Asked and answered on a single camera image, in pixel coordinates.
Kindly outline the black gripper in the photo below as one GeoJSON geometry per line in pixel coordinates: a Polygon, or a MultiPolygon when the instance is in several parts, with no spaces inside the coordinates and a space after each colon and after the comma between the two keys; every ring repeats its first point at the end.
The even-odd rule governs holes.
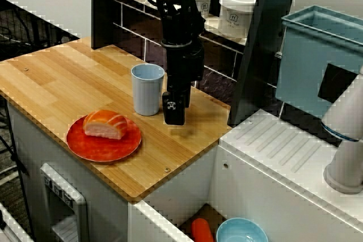
{"type": "Polygon", "coordinates": [[[162,40],[161,44],[167,54],[168,92],[162,94],[164,121],[167,125],[184,125],[185,109],[190,104],[191,82],[203,78],[204,46],[200,40],[179,45],[162,40]]]}

